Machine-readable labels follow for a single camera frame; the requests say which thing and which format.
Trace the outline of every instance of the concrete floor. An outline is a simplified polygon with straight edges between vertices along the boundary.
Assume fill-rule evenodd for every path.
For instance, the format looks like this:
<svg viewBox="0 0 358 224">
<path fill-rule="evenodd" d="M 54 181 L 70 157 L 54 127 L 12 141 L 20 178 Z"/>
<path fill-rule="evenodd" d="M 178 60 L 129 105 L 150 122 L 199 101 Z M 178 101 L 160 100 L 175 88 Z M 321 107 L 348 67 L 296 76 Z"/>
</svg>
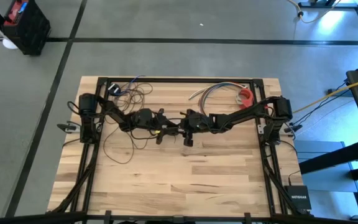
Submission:
<svg viewBox="0 0 358 224">
<path fill-rule="evenodd" d="M 36 1 L 51 21 L 51 36 L 68 37 L 81 0 Z M 9 2 L 0 0 L 0 11 Z M 324 9 L 305 11 L 310 20 Z M 353 10 L 329 12 L 312 24 L 296 22 L 295 16 L 285 0 L 88 0 L 76 36 L 358 40 Z M 47 43 L 40 57 L 27 57 L 0 43 L 0 216 L 64 48 L 65 43 Z M 74 100 L 83 75 L 274 77 L 292 107 L 300 108 L 342 84 L 346 71 L 356 68 L 358 46 L 74 43 L 16 215 L 45 212 L 65 138 L 56 124 L 70 119 L 66 102 Z M 339 98 L 314 113 L 298 133 L 302 140 L 357 142 L 357 107 Z M 325 199 L 315 203 L 316 216 L 354 215 L 336 208 L 337 196 L 314 194 Z"/>
</svg>

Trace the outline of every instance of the white object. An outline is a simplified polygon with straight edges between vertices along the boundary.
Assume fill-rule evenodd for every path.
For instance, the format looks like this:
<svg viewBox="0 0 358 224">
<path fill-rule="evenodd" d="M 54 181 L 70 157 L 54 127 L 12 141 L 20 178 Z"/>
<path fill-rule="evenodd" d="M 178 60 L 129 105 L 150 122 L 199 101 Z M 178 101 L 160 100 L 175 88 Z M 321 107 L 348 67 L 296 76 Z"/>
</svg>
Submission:
<svg viewBox="0 0 358 224">
<path fill-rule="evenodd" d="M 12 41 L 8 40 L 8 39 L 4 39 L 2 41 L 2 44 L 4 45 L 4 47 L 6 47 L 7 49 L 17 49 L 16 45 L 12 43 Z"/>
</svg>

